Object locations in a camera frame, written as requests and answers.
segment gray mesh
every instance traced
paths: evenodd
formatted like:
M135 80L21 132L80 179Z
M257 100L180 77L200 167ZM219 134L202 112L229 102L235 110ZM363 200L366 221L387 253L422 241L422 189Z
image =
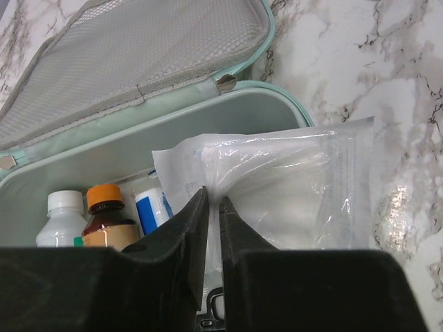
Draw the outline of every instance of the gray mesh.
M268 33L261 0L95 0L0 111L0 149L203 80L246 61Z

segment marble countertop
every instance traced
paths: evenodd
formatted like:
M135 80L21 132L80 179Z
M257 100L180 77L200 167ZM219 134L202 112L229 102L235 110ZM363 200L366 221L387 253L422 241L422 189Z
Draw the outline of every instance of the marble countertop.
M10 0L0 106L83 3ZM253 77L286 88L319 125L375 116L373 245L402 264L430 330L443 331L443 0L270 4L277 34Z

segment amber glass bottle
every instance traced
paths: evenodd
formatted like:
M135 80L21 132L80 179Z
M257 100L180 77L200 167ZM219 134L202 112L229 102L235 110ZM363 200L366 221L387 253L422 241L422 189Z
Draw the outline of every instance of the amber glass bottle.
M87 200L93 218L82 233L84 246L111 246L122 250L140 238L137 223L121 212L125 205L117 185L92 187L87 192Z

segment plastic wrapper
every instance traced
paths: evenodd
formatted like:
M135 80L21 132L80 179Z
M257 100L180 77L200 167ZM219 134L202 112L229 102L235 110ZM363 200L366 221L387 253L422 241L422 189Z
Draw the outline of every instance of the plastic wrapper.
M210 197L206 272L221 270L218 205L279 249L367 248L372 118L256 135L200 135L153 151L174 212L201 187Z

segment orange bottle cap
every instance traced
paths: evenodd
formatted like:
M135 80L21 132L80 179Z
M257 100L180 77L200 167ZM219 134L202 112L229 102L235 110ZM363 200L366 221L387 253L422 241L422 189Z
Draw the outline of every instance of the orange bottle cap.
M108 185L97 185L92 187L86 193L86 198L88 200L88 208L95 204L99 204L101 202L106 201L120 201L123 202L122 192L117 185L108 184Z

